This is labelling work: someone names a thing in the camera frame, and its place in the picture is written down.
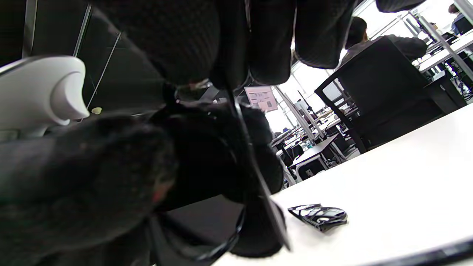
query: gray shirt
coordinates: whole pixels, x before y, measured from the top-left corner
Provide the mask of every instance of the gray shirt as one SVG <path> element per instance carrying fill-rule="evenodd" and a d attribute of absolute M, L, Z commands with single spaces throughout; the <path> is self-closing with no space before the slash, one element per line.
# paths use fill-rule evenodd
<path fill-rule="evenodd" d="M 419 38 L 397 37 L 396 35 L 380 36 L 373 41 L 366 41 L 350 47 L 347 54 L 343 57 L 340 66 L 344 65 L 382 37 L 388 37 L 410 61 L 423 57 L 427 51 L 427 44 Z"/>

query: black sleeve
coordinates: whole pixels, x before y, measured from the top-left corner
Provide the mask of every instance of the black sleeve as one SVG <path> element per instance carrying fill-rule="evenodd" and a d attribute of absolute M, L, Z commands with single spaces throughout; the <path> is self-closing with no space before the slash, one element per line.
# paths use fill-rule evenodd
<path fill-rule="evenodd" d="M 405 38 L 395 35 L 388 35 L 388 38 L 410 61 L 423 57 L 427 51 L 427 44 L 419 38 Z"/>

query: desk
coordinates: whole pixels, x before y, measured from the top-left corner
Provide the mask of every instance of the desk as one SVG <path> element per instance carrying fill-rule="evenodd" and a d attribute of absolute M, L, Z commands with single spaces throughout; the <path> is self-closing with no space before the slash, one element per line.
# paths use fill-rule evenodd
<path fill-rule="evenodd" d="M 273 195 L 293 252 L 226 254 L 215 266 L 363 266 L 473 237 L 472 116 L 466 106 Z M 322 234 L 286 211 L 315 203 L 346 210 L 349 223 Z"/>
<path fill-rule="evenodd" d="M 318 156 L 320 153 L 322 153 L 325 149 L 327 149 L 330 144 L 339 136 L 340 134 L 335 134 L 332 137 L 327 138 L 323 142 L 315 145 L 314 147 L 308 149 L 306 152 L 304 152 L 300 157 L 295 159 L 292 162 L 292 165 L 289 166 L 289 168 L 294 168 L 297 165 L 314 158 L 315 156 Z"/>
<path fill-rule="evenodd" d="M 281 144 L 281 142 L 283 142 L 287 137 L 289 137 L 290 135 L 296 133 L 298 129 L 300 129 L 300 126 L 296 127 L 295 129 L 288 130 L 288 131 L 284 132 L 283 134 L 279 135 L 277 138 L 272 140 L 270 146 L 271 147 L 276 147 L 276 145 Z"/>
<path fill-rule="evenodd" d="M 454 43 L 452 43 L 450 47 L 453 51 L 455 51 L 455 53 L 459 53 L 461 50 L 467 48 L 471 44 L 473 44 L 473 30 L 460 36 L 458 39 L 455 40 Z M 452 55 L 444 49 L 439 53 L 435 54 L 434 56 L 430 57 L 426 61 L 422 62 L 422 64 L 419 65 L 419 71 L 421 73 L 424 73 L 450 57 L 452 57 Z"/>
<path fill-rule="evenodd" d="M 334 126 L 340 124 L 341 122 L 342 122 L 342 121 L 341 121 L 341 119 L 339 119 L 339 118 L 333 119 L 333 120 L 329 120 L 327 123 L 320 125 L 319 128 L 320 128 L 320 130 L 321 130 L 322 132 L 324 132 L 324 131 L 326 131 L 327 129 L 330 129 L 330 128 L 332 128 L 332 127 L 334 127 Z M 317 137 L 318 134 L 319 134 L 319 132 L 318 132 L 317 130 L 312 131 L 312 133 L 314 133 L 316 137 Z"/>

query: person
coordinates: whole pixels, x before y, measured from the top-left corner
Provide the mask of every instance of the person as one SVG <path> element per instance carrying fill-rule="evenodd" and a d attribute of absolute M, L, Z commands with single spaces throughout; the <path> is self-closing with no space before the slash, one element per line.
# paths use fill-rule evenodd
<path fill-rule="evenodd" d="M 464 18 L 465 16 L 460 12 L 460 10 L 458 10 L 458 8 L 456 7 L 455 4 L 451 4 L 449 7 L 448 7 L 448 12 L 450 14 L 454 14 L 456 15 L 456 18 L 453 20 L 452 22 L 452 31 L 453 33 L 455 33 L 455 35 L 461 35 L 461 32 L 460 32 L 460 29 L 458 29 L 458 27 L 456 26 L 456 22 L 461 20 L 462 18 Z"/>
<path fill-rule="evenodd" d="M 360 17 L 353 18 L 350 29 L 348 31 L 347 42 L 345 44 L 345 49 L 347 49 L 348 51 L 342 59 L 342 63 L 340 64 L 341 66 L 376 41 L 369 40 L 367 29 L 368 25 L 366 24 L 366 21 L 364 19 Z M 427 45 L 419 38 L 397 37 L 395 35 L 387 35 L 387 37 L 391 39 L 394 45 L 396 45 L 397 48 L 410 61 L 422 57 L 427 51 Z"/>

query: dark hair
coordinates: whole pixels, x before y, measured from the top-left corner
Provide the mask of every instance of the dark hair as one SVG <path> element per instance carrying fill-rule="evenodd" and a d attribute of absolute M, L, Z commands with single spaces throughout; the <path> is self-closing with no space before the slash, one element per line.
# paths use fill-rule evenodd
<path fill-rule="evenodd" d="M 450 14 L 456 14 L 458 12 L 460 12 L 460 10 L 458 10 L 458 7 L 456 7 L 455 4 L 451 4 L 449 7 L 448 7 L 448 12 Z"/>
<path fill-rule="evenodd" d="M 350 49 L 355 44 L 361 43 L 363 41 L 363 36 L 365 35 L 368 25 L 366 21 L 359 17 L 353 17 L 351 21 L 350 29 L 348 30 L 347 43 L 345 44 L 345 49 Z"/>

